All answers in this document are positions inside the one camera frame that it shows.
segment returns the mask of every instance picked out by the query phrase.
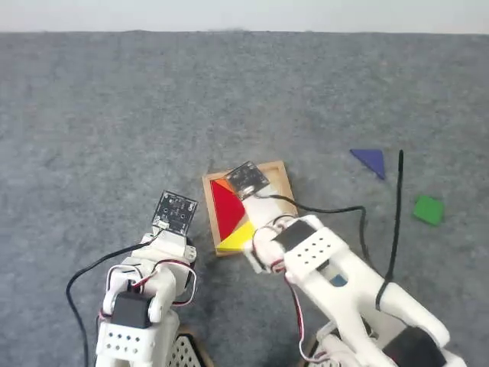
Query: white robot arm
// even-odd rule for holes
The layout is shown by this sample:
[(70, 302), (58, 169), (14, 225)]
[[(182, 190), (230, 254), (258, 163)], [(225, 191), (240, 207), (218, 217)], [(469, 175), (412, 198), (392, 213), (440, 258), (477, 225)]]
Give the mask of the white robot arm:
[[(108, 271), (100, 311), (97, 367), (166, 367), (180, 322), (172, 306), (193, 299), (196, 250), (185, 237), (196, 202), (165, 192), (154, 218), (151, 244)], [(190, 283), (185, 301), (176, 301)]]
[[(309, 365), (466, 366), (445, 349), (449, 332), (442, 322), (399, 285), (389, 283), (376, 307), (384, 278), (316, 216), (284, 213), (277, 192), (251, 162), (226, 178), (256, 228), (244, 251), (253, 268), (285, 272), (300, 324), (300, 352)], [(330, 320), (317, 333), (313, 357), (302, 351), (303, 316), (294, 286)]]

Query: circuit board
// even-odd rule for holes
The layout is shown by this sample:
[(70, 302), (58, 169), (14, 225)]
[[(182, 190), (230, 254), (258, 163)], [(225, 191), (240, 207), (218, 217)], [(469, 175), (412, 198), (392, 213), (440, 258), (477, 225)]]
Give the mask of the circuit board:
[(197, 202), (170, 191), (161, 194), (154, 212), (153, 222), (160, 220), (168, 224), (166, 229), (178, 235), (186, 235), (197, 209)]
[(242, 201), (270, 184), (253, 162), (246, 162), (226, 175), (236, 195)]

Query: black wire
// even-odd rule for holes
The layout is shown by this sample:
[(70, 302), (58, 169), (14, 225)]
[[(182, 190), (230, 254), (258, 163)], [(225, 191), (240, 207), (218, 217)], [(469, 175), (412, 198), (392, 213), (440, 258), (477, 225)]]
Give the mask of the black wire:
[(78, 270), (74, 276), (71, 277), (70, 281), (68, 281), (68, 284), (66, 285), (66, 299), (68, 300), (68, 304), (71, 307), (71, 310), (73, 314), (75, 315), (76, 322), (78, 323), (79, 330), (82, 333), (82, 340), (83, 340), (83, 365), (85, 367), (89, 367), (89, 343), (88, 343), (88, 338), (86, 335), (86, 328), (85, 325), (83, 324), (82, 317), (79, 314), (78, 309), (75, 306), (75, 303), (73, 302), (73, 298), (71, 296), (71, 287), (73, 286), (73, 283), (75, 283), (76, 279), (78, 279), (80, 276), (85, 274), (87, 271), (92, 270), (95, 266), (100, 265), (104, 261), (109, 260), (110, 258), (114, 258), (115, 256), (119, 256), (122, 254), (125, 254), (127, 252), (135, 251), (140, 248), (143, 248), (145, 246), (150, 245), (162, 232), (163, 230), (161, 229), (158, 234), (156, 234), (150, 241), (144, 242), (144, 243), (138, 243), (133, 246), (129, 246), (126, 248), (121, 248), (118, 251), (111, 252), (110, 254), (107, 254), (103, 257), (101, 257), (99, 260), (93, 262), (91, 265), (87, 266), (86, 268), (83, 268), (81, 270)]
[(320, 209), (320, 208), (313, 208), (311, 206), (306, 206), (301, 203), (298, 203), (287, 196), (283, 195), (268, 195), (268, 196), (258, 196), (255, 194), (255, 196), (259, 199), (277, 199), (277, 200), (284, 200), (287, 201), (288, 203), (303, 209), (307, 212), (315, 212), (315, 213), (321, 213), (321, 214), (337, 214), (337, 213), (348, 213), (348, 212), (354, 212), (359, 210), (361, 212), (360, 216), (360, 225), (358, 227), (358, 236), (360, 237), (360, 246), (361, 246), (361, 252), (364, 256), (365, 262), (370, 266), (372, 269), (377, 271), (375, 269), (374, 263), (371, 260), (370, 257), (370, 252), (368, 251), (367, 244), (365, 243), (365, 224), (366, 224), (366, 219), (367, 219), (367, 209), (365, 209), (364, 206), (362, 205), (357, 205), (357, 206), (349, 206), (347, 208), (341, 208), (341, 209)]
[(397, 164), (397, 197), (396, 197), (396, 217), (394, 222), (394, 238), (392, 241), (392, 249), (390, 250), (389, 268), (384, 277), (384, 283), (379, 289), (375, 297), (375, 308), (381, 310), (381, 298), (387, 288), (387, 285), (394, 278), (394, 267), (396, 266), (397, 244), (399, 242), (400, 232), (400, 211), (402, 206), (402, 191), (403, 191), (403, 172), (404, 172), (404, 152), (399, 151), (399, 161)]

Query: perforated plate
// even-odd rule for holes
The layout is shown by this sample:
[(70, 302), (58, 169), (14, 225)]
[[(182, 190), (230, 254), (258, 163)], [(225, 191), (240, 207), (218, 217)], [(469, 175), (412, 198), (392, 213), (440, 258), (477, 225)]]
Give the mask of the perforated plate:
[(323, 227), (285, 254), (285, 266), (301, 281), (344, 248), (348, 248), (346, 242)]
[(97, 343), (97, 354), (132, 362), (149, 362), (154, 348), (157, 327), (134, 327), (102, 323)]
[(173, 344), (168, 367), (206, 367), (189, 334), (180, 334)]

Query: gray carpet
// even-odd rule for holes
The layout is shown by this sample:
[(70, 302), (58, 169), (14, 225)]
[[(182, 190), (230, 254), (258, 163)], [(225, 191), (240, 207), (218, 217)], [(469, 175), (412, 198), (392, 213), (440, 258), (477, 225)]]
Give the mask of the gray carpet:
[[(139, 240), (162, 189), (201, 202), (199, 289), (182, 322), (217, 366), (295, 365), (290, 292), (214, 256), (200, 177), (284, 160), (298, 200), (367, 206), (386, 268), (399, 148), (397, 281), (450, 329), (450, 349), (486, 365), (488, 60), (489, 37), (470, 35), (0, 35), (0, 365), (81, 365), (66, 282)], [(384, 149), (387, 180), (349, 148)], [(419, 194), (445, 202), (440, 227), (410, 215)], [(323, 219), (359, 250), (357, 214)], [(92, 344), (110, 264), (73, 290)], [(312, 336), (325, 317), (303, 306)]]

